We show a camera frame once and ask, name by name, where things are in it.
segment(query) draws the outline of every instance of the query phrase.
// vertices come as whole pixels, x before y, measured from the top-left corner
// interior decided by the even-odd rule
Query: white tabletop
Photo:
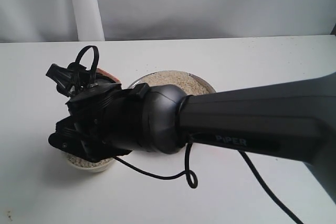
[[[66,67],[89,44],[100,50],[99,67],[124,87],[167,69],[194,73],[217,91],[336,71],[335,36],[0,44],[0,223],[293,223],[237,151],[194,145],[197,189],[185,177],[161,181],[119,163],[96,175],[66,164],[47,139],[67,116],[67,99],[45,73],[52,63]],[[84,58],[88,64],[92,54]],[[249,156],[304,223],[335,223],[335,204],[303,163]],[[132,152],[124,159],[160,175],[184,168],[183,152]]]

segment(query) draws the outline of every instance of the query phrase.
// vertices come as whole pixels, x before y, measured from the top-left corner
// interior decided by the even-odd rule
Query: white backdrop
[[[335,22],[335,0],[0,0],[2,42],[319,35]]]

